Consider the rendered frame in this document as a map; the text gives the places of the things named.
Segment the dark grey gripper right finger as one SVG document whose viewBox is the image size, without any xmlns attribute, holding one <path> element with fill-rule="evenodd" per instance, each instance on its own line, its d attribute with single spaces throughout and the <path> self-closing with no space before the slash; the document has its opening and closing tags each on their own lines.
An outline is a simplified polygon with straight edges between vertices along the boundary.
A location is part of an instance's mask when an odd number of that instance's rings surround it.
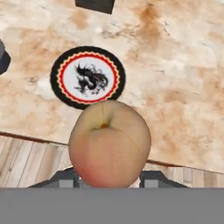
<svg viewBox="0 0 224 224">
<path fill-rule="evenodd" d="M 161 171 L 142 171 L 140 188 L 186 188 L 178 182 L 168 179 Z"/>
</svg>

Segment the round plate with dragon print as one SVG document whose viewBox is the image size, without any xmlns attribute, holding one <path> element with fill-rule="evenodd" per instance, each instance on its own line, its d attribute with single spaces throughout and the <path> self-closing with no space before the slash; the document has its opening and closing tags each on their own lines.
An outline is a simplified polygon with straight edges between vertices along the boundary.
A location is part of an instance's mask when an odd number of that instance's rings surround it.
<svg viewBox="0 0 224 224">
<path fill-rule="evenodd" d="M 76 46 L 63 52 L 50 72 L 54 94 L 67 106 L 76 109 L 117 100 L 125 82 L 122 62 L 112 52 L 90 45 Z"/>
</svg>

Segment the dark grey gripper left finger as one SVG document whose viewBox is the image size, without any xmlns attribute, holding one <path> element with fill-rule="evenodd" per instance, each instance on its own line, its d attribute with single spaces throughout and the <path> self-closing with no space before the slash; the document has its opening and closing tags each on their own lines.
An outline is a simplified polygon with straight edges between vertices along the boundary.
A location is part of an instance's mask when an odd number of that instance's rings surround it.
<svg viewBox="0 0 224 224">
<path fill-rule="evenodd" d="M 79 176 L 72 167 L 57 171 L 51 178 L 31 185 L 31 188 L 79 188 Z"/>
</svg>

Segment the dark grey blender base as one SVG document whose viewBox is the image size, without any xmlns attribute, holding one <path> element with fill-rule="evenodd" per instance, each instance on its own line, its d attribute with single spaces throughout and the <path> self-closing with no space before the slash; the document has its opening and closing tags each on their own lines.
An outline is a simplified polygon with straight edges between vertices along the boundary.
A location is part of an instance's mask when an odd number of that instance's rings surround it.
<svg viewBox="0 0 224 224">
<path fill-rule="evenodd" d="M 77 7 L 111 14 L 115 0 L 74 0 Z"/>
</svg>

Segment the yellow-pink peach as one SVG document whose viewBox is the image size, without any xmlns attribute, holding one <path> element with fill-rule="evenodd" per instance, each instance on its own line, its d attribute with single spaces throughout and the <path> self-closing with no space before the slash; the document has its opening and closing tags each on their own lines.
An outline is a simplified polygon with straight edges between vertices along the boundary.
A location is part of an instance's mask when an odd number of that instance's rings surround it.
<svg viewBox="0 0 224 224">
<path fill-rule="evenodd" d="M 146 121 L 132 107 L 112 100 L 83 110 L 68 144 L 74 170 L 92 187 L 131 186 L 150 150 Z"/>
</svg>

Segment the dark rounded appliance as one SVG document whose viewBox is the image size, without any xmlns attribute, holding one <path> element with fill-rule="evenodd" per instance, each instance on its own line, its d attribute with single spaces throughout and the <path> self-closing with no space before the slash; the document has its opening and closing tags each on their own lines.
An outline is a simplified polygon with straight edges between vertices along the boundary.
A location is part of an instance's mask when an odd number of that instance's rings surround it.
<svg viewBox="0 0 224 224">
<path fill-rule="evenodd" d="M 6 51 L 4 42 L 0 39 L 0 75 L 5 73 L 11 63 L 11 56 Z"/>
</svg>

